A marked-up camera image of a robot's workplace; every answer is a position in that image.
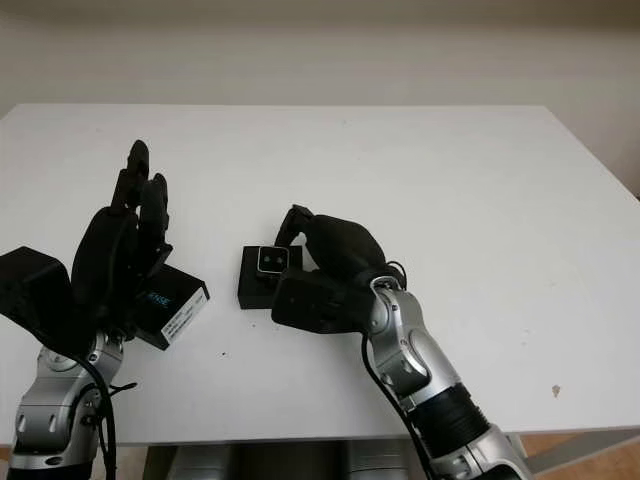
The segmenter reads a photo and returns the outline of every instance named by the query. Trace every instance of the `floor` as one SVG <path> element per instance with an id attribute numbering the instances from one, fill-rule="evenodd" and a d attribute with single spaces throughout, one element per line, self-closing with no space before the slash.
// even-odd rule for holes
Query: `floor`
<path id="1" fill-rule="evenodd" d="M 569 438 L 569 435 L 528 435 L 522 437 L 530 455 L 546 450 Z M 142 478 L 145 458 L 144 448 L 125 448 L 119 452 L 118 478 L 138 480 Z M 0 478 L 4 479 L 9 451 L 0 448 Z M 93 479 L 104 478 L 100 462 L 95 462 Z M 538 477 L 541 480 L 637 480 L 640 478 L 640 442 L 603 453 L 596 458 L 565 467 Z"/>

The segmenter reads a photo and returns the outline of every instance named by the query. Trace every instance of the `black block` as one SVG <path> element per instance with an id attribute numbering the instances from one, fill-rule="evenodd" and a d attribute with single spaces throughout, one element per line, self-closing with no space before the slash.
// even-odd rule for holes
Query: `black block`
<path id="1" fill-rule="evenodd" d="M 301 246 L 244 247 L 238 282 L 240 308 L 271 308 L 280 275 L 288 267 L 302 268 Z"/>
<path id="2" fill-rule="evenodd" d="M 202 280 L 163 265 L 149 279 L 136 303 L 136 336 L 166 350 L 207 300 L 209 291 Z"/>

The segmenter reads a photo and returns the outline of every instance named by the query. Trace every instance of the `white wall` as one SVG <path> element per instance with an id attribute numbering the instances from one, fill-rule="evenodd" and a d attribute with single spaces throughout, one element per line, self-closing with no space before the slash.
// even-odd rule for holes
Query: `white wall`
<path id="1" fill-rule="evenodd" d="M 19 102 L 543 104 L 639 194 L 636 3 L 0 0 L 0 112 Z"/>

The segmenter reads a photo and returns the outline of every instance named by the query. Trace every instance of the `white table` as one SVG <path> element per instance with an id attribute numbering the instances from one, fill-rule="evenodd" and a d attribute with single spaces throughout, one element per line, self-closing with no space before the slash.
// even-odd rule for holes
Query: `white table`
<path id="1" fill-rule="evenodd" d="M 407 267 L 503 430 L 640 426 L 640 209 L 546 109 L 21 105 L 0 122 L 0 252 L 70 267 L 136 138 L 168 179 L 168 263 L 212 301 L 168 351 L 126 345 L 115 383 L 140 385 L 116 397 L 120 442 L 404 433 L 357 336 L 238 307 L 242 246 L 273 242 L 294 202 L 362 223 Z M 0 444 L 38 348 L 0 322 Z"/>

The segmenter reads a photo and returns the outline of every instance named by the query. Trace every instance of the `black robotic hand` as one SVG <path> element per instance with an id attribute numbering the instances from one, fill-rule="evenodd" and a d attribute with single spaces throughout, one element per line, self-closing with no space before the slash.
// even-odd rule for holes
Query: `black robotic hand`
<path id="1" fill-rule="evenodd" d="M 71 278 L 58 260 L 28 247 L 0 256 L 0 313 L 67 356 L 88 352 L 98 330 L 131 339 L 136 295 L 172 250 L 165 242 L 167 183 L 148 176 L 149 151 L 137 140 L 111 205 L 96 213 L 80 242 Z"/>
<path id="2" fill-rule="evenodd" d="M 286 247 L 300 233 L 319 268 L 290 267 L 282 274 L 271 313 L 275 322 L 315 333 L 364 333 L 375 301 L 371 280 L 389 276 L 406 287 L 405 276 L 362 225 L 294 205 L 275 245 Z"/>

